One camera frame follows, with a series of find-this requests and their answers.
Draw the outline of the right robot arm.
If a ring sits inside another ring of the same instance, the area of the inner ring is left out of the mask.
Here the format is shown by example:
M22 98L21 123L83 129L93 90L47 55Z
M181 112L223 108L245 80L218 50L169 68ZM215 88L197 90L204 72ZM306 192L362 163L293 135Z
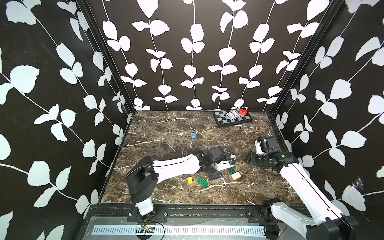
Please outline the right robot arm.
M275 198L264 200L260 216L267 222L280 220L307 240L356 240L359 223L337 208L310 179L291 152L282 152L274 137L256 140L247 164L280 174L295 190L310 213L307 217Z

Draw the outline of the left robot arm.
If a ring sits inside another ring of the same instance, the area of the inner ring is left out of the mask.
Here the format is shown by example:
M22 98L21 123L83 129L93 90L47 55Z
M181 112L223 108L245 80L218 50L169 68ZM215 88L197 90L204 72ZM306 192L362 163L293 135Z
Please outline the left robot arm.
M210 180L219 179L221 171L232 168L234 157L227 155L221 147L208 152L195 151L185 157L172 160L154 160L151 156L142 158L126 175L131 202L140 216L150 217L156 211L152 193L157 184L181 175L206 173Z

